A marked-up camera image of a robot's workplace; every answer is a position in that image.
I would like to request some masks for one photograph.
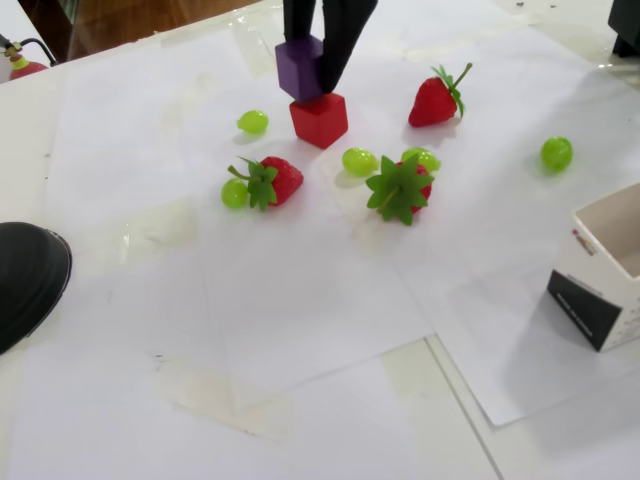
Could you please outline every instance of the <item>table surface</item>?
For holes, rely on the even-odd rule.
[[[243,11],[259,12],[262,2]],[[637,86],[637,69],[610,57],[615,34],[607,26],[611,0],[497,0],[513,15],[527,16],[528,23],[553,37],[588,61],[609,69]],[[162,39],[206,34],[227,28],[230,12],[160,34]],[[100,55],[116,55],[150,40]],[[43,201],[49,158],[61,103],[64,79],[82,59],[48,72],[0,86],[0,221],[21,220],[43,224]],[[6,473],[11,448],[13,412],[20,386],[25,341],[0,358],[0,479]],[[407,395],[420,398],[420,414],[413,412],[412,426],[420,447],[429,451],[439,479],[534,478],[552,461],[540,435],[531,431],[527,419],[495,429],[485,418],[437,336],[384,356],[391,381],[409,382]]]

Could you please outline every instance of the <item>plastic grape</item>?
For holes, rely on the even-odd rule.
[[[350,174],[366,177],[378,169],[378,160],[364,148],[350,148],[342,155],[342,165]]]
[[[552,173],[565,170],[573,159],[571,142],[564,137],[551,137],[540,151],[542,164]]]
[[[269,117],[260,110],[250,110],[238,120],[238,128],[253,135],[263,133],[267,125],[269,125]]]
[[[421,148],[421,147],[410,148],[409,150],[407,150],[402,154],[402,161],[406,162],[415,154],[419,155],[418,163],[422,165],[424,168],[426,168],[427,172],[433,173],[437,170],[440,170],[440,165],[442,165],[442,163],[440,162],[440,160],[436,158],[436,156],[433,153],[431,153],[426,148]]]
[[[222,187],[222,202],[229,208],[242,208],[247,204],[249,190],[240,178],[232,178]]]

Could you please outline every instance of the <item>fake fruit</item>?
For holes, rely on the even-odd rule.
[[[253,135],[263,133],[267,125],[269,125],[269,117],[260,110],[250,110],[238,120],[238,128]]]
[[[222,187],[222,203],[229,208],[242,208],[247,204],[247,186],[239,178],[232,178]]]
[[[282,158],[267,157],[260,163],[267,167],[267,170],[269,168],[275,168],[278,171],[272,184],[276,192],[276,200],[269,203],[269,205],[273,205],[274,207],[282,205],[304,181],[302,172]]]
[[[540,150],[542,164],[552,173],[565,170],[573,159],[573,146],[564,137],[551,137]]]
[[[373,194],[368,208],[377,209],[385,221],[398,217],[405,225],[413,223],[413,214],[427,206],[433,177],[418,163],[418,155],[393,163],[382,157],[380,175],[367,180]]]
[[[427,169],[428,172],[440,170],[441,162],[436,156],[426,148],[413,147],[402,154],[402,161],[406,162],[413,155],[418,155],[418,163]]]
[[[286,202],[304,180],[300,170],[282,158],[267,157],[260,163],[240,158],[249,165],[248,176],[242,175],[234,166],[227,170],[239,180],[248,182],[249,206],[258,205],[262,212],[267,205],[277,207]]]
[[[378,169],[378,160],[364,148],[350,148],[342,155],[344,169],[357,177],[366,177]]]
[[[465,75],[471,70],[473,64],[467,64],[462,75],[453,81],[451,75],[447,75],[444,67],[432,70],[437,77],[427,79],[418,90],[416,100],[409,115],[409,125],[412,127],[424,127],[446,122],[453,118],[460,109],[460,118],[464,116],[464,103],[460,99],[457,87]]]

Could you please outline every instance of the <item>purple cube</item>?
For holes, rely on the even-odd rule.
[[[276,47],[280,88],[298,102],[307,102],[323,95],[318,82],[318,59],[322,42],[309,35]]]

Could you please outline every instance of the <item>strawberry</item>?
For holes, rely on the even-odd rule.
[[[469,72],[473,64],[469,63],[458,80],[453,81],[451,75],[447,75],[444,67],[433,69],[437,77],[427,79],[418,90],[413,109],[409,114],[409,125],[412,127],[424,127],[446,122],[453,118],[460,108],[460,118],[464,116],[464,104],[460,99],[458,84]]]
[[[273,189],[276,191],[276,201],[269,202],[269,205],[274,207],[282,205],[304,181],[302,172],[282,158],[267,157],[260,163],[265,167],[273,167],[278,170],[272,183]]]
[[[267,205],[277,207],[286,202],[304,180],[302,173],[286,160],[278,157],[267,157],[258,163],[240,157],[249,164],[249,175],[242,175],[235,167],[227,170],[242,180],[249,182],[249,206],[256,205],[261,211]]]
[[[402,162],[398,162],[396,163],[396,165],[400,166],[402,165]],[[427,169],[424,168],[423,165],[418,164],[418,168],[416,169],[416,173],[418,175],[426,175],[427,177],[429,176],[429,172],[427,172]],[[429,200],[429,197],[431,196],[431,183],[429,185],[427,185],[426,187],[420,189],[420,193],[422,194],[422,196],[424,197],[425,200]],[[411,213],[416,213],[419,212],[422,209],[422,207],[411,207]]]
[[[367,207],[377,209],[385,221],[398,217],[405,225],[411,225],[413,214],[427,206],[433,177],[418,163],[419,157],[415,154],[396,164],[383,156],[380,175],[367,180],[373,190]]]

